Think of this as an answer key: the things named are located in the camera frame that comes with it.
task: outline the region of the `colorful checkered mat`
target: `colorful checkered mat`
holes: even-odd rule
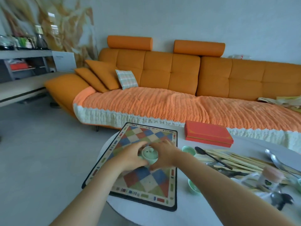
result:
[[[177,146],[177,131],[126,123],[93,167],[82,188],[91,181],[107,160],[116,156],[126,146],[139,141],[154,143],[165,139],[169,139]],[[133,171],[124,171],[117,178],[110,195],[175,211],[177,209],[177,169],[172,167],[150,171],[148,167],[139,167]]]

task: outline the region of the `sofa seat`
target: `sofa seat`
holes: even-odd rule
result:
[[[73,110],[84,124],[115,128],[126,122],[184,126],[190,120],[218,124],[231,134],[281,144],[301,153],[301,114],[268,103],[145,87],[99,93],[90,86],[75,97]]]

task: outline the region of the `box lid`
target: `box lid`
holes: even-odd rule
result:
[[[233,144],[233,138],[226,127],[216,124],[206,124],[196,121],[186,121],[186,136],[201,140]]]

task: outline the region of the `orange sofa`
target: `orange sofa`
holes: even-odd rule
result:
[[[200,121],[301,152],[301,114],[256,101],[301,95],[300,65],[220,58],[222,43],[176,40],[167,53],[151,51],[151,38],[109,36],[108,46],[98,60],[131,70],[139,87],[109,90],[88,68],[45,84],[80,122],[121,128]]]

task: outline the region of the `pink lid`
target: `pink lid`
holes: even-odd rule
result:
[[[284,174],[280,170],[271,166],[266,166],[263,169],[262,174],[270,181],[276,183],[281,182],[285,178]]]

